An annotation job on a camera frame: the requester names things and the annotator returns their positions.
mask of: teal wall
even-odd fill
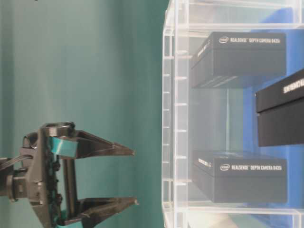
[[[163,227],[161,40],[165,0],[0,0],[0,155],[45,122],[74,121],[136,150],[79,160],[78,197],[138,197],[99,228]],[[39,228],[26,199],[0,227]]]

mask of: black box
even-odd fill
[[[304,143],[304,70],[256,93],[259,146]]]
[[[212,32],[190,60],[192,87],[243,88],[285,74],[284,33]]]
[[[192,181],[214,203],[284,203],[286,160],[194,152]]]

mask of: blue panel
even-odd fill
[[[263,23],[290,23],[293,20],[291,8],[276,11]],[[266,32],[283,32],[286,34],[286,76],[304,68],[304,30],[285,29],[267,30]],[[304,146],[258,147],[257,118],[254,93],[276,81],[269,81],[260,86],[244,89],[244,150],[287,159],[287,192],[285,204],[268,204],[272,208],[302,208],[304,206]],[[287,216],[269,216],[271,227],[292,227],[292,218]]]

